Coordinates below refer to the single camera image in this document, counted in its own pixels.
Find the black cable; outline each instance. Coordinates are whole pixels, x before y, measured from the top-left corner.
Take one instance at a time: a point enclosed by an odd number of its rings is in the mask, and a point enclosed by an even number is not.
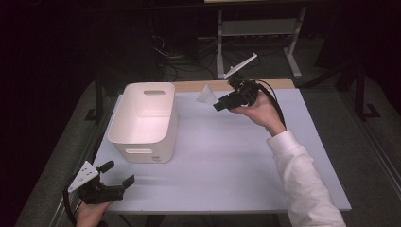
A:
[[[171,66],[172,67],[175,67],[176,69],[179,69],[179,70],[182,70],[182,71],[184,71],[184,72],[188,72],[188,73],[191,73],[191,72],[200,72],[200,71],[203,71],[204,69],[202,68],[202,67],[204,67],[204,66],[199,66],[198,64],[195,64],[195,63],[175,63],[175,64],[171,64]],[[183,68],[180,68],[180,67],[178,67],[178,66],[195,66],[195,67],[200,67],[200,69],[183,69]]]
[[[283,48],[284,47],[287,47],[287,46],[289,46],[289,44],[292,42],[292,40],[290,39],[290,38],[292,38],[293,37],[293,35],[288,35],[287,37],[285,37],[283,40],[284,40],[284,42],[285,42],[285,44],[282,44],[282,45],[280,45],[279,47],[277,47],[277,49],[273,49],[271,52],[268,52],[268,53],[260,53],[261,52],[261,48],[258,48],[257,49],[257,52],[258,52],[258,56],[268,56],[268,55],[272,55],[272,54],[275,54],[275,53],[277,53],[277,52],[279,52],[279,51],[282,51],[283,50]],[[245,43],[243,43],[243,45],[245,46],[245,47],[248,47],[248,48],[251,48],[250,46],[248,46],[247,44],[245,44]]]
[[[248,59],[249,57],[248,56],[251,56],[252,54],[251,53],[246,53],[245,55],[242,55],[242,53],[241,53],[241,51],[232,51],[231,52],[237,59],[240,59],[240,60],[245,60],[245,59]]]
[[[200,68],[202,68],[202,69],[208,71],[208,72],[212,75],[213,80],[216,80],[216,76],[215,76],[215,74],[212,72],[212,70],[210,70],[210,69],[208,69],[208,68],[206,68],[206,67],[204,67],[204,66],[198,65],[198,64],[192,64],[192,66],[197,66],[197,67],[200,67]],[[179,67],[176,67],[176,66],[172,66],[172,67],[175,67],[176,69],[182,70],[182,71],[184,71],[184,72],[199,72],[199,71],[201,71],[201,70],[192,70],[192,71],[191,71],[191,70],[182,69],[182,68],[179,68]]]
[[[256,66],[262,65],[262,60],[260,59],[259,55],[257,55],[256,59],[257,59],[257,65]]]
[[[165,74],[165,78],[166,78],[166,82],[169,82],[168,76],[172,76],[174,77],[174,79],[172,80],[172,82],[176,82],[178,79],[180,79],[180,81],[183,81],[183,77],[178,76],[176,74]]]
[[[270,86],[267,82],[265,82],[265,81],[263,81],[263,80],[257,80],[257,81],[261,81],[261,82],[267,84],[267,85],[271,88],[271,86]],[[283,125],[284,125],[284,127],[285,127],[285,126],[286,126],[286,121],[285,121],[285,119],[284,119],[283,111],[281,110],[281,107],[280,107],[280,105],[278,104],[277,96],[275,95],[274,90],[271,88],[271,90],[272,90],[272,92],[273,92],[273,94],[274,94],[274,97],[273,97],[273,96],[271,95],[271,93],[268,91],[268,89],[266,89],[266,88],[265,88],[262,84],[260,84],[260,83],[259,83],[259,89],[268,97],[268,99],[270,100],[270,102],[271,102],[271,104],[273,105],[274,109],[275,109],[276,112],[278,113],[278,116],[280,117],[281,122],[283,123]]]
[[[173,65],[171,65],[170,63],[166,62],[166,65],[162,65],[162,66],[170,67],[170,68],[172,68],[172,69],[175,71],[175,78],[173,79],[173,81],[176,81],[177,78],[183,79],[182,77],[180,77],[180,76],[178,75],[177,69],[176,69]]]
[[[209,53],[206,53],[206,54],[203,55],[203,56],[198,57],[197,62],[199,62],[199,61],[205,59],[207,56],[209,56],[209,55],[211,55],[211,54],[212,54],[212,52],[209,52]],[[216,55],[213,55],[213,56],[214,56],[214,57],[212,58],[211,62],[209,62],[208,64],[206,64],[206,66],[204,66],[204,67],[209,68],[209,67],[212,65],[213,61],[215,60]],[[193,65],[193,64],[200,65],[200,64],[195,63],[194,61],[191,61],[191,60],[188,60],[188,61],[187,61],[187,60],[184,60],[184,61],[183,61],[183,59],[175,59],[175,60],[174,60],[174,59],[168,59],[167,63],[169,63],[169,64],[171,64],[171,65]]]
[[[269,88],[271,89],[271,91],[273,92],[274,100],[277,101],[277,96],[276,96],[276,94],[274,93],[274,89],[270,86],[270,84],[268,84],[267,82],[265,82],[264,80],[261,80],[261,79],[256,79],[256,80],[254,80],[254,81],[263,82],[263,83],[265,83],[266,85],[268,85]]]
[[[231,66],[235,66],[240,63],[240,61],[235,61],[232,58],[228,57],[227,54],[221,53],[221,55],[224,57],[224,60],[227,61]]]
[[[200,49],[200,50],[198,51],[198,54],[200,54],[201,52],[203,52],[203,51],[205,51],[205,50],[211,48],[212,46],[215,46],[215,45],[218,44],[218,39],[217,39],[216,37],[211,38],[211,39],[212,39],[213,41],[212,41],[210,44],[208,44],[206,47]]]
[[[216,55],[213,55],[212,60],[205,67],[210,68],[210,66],[212,66],[213,62],[215,62],[215,59],[216,59]]]
[[[250,47],[245,43],[245,39],[240,39],[240,41],[241,41],[241,44],[243,46],[245,46],[247,50],[250,49]],[[244,50],[244,52],[247,53],[248,55],[251,55],[254,51],[252,50],[251,52],[248,52],[248,51]]]
[[[62,191],[62,201],[64,203],[64,208],[65,212],[67,213],[67,217],[70,219],[71,223],[76,226],[77,225],[77,220],[75,219],[75,216],[72,212],[71,209],[71,204],[70,204],[70,197],[68,193],[68,187],[70,187],[70,184],[74,179],[77,177],[78,173],[74,174],[71,179],[68,181],[68,183],[65,185],[64,190]]]

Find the white object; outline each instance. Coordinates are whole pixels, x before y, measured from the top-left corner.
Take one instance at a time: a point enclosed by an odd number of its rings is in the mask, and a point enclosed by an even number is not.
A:
[[[213,105],[218,102],[218,98],[213,93],[212,88],[206,84],[204,85],[203,91],[198,96],[197,101],[207,105]]]
[[[229,92],[215,91],[216,96]],[[351,206],[324,150],[298,89],[276,89],[289,129],[307,147],[340,210]],[[199,92],[176,93],[179,111],[174,157],[165,164],[128,163],[104,138],[94,165],[114,160],[102,176],[107,185],[121,183],[121,173],[135,173],[124,200],[108,211],[116,214],[238,214],[287,211],[283,185],[269,134],[242,114],[217,112],[194,101]]]
[[[79,170],[77,177],[68,187],[68,192],[71,193],[77,190],[79,187],[91,181],[97,175],[99,175],[99,172],[88,161],[85,161],[82,168]]]
[[[257,57],[257,55],[255,53],[253,53],[250,58],[246,59],[245,61],[241,62],[240,64],[236,65],[235,67],[231,67],[230,71],[228,71],[227,74],[224,74],[224,78],[226,79],[226,78],[230,77],[232,74],[234,74],[236,71],[240,70],[242,67],[247,65],[249,62],[254,60],[254,58],[256,58],[256,57]]]
[[[108,133],[131,163],[165,163],[174,150],[178,113],[175,87],[167,82],[129,84]]]

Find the storage bin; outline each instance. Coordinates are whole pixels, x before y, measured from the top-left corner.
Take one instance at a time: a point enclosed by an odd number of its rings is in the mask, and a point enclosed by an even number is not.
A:
[[[113,115],[108,138],[131,163],[165,163],[174,151],[178,112],[168,82],[129,84]]]

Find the dark background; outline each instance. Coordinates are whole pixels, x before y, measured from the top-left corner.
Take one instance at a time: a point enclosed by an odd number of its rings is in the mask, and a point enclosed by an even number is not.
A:
[[[161,80],[159,55],[152,49],[155,30],[167,44],[194,58],[196,37],[216,35],[216,24],[208,26],[216,21],[213,11],[161,12],[155,17],[148,12],[88,12],[85,8],[102,8],[107,1],[78,2],[1,3],[2,226],[15,223],[80,95],[92,81],[100,78],[108,95],[114,96],[124,84]],[[129,1],[130,7],[139,2]],[[127,4],[113,3],[114,7]],[[382,86],[401,113],[399,15],[400,8],[391,0],[311,7],[301,35],[326,38],[319,66],[330,69],[344,61],[362,62],[366,74]]]

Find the white sleeve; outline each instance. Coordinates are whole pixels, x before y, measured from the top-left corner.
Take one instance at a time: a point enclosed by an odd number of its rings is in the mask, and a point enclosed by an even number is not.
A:
[[[340,211],[315,167],[313,158],[292,131],[267,140],[274,155],[293,226],[345,226]]]

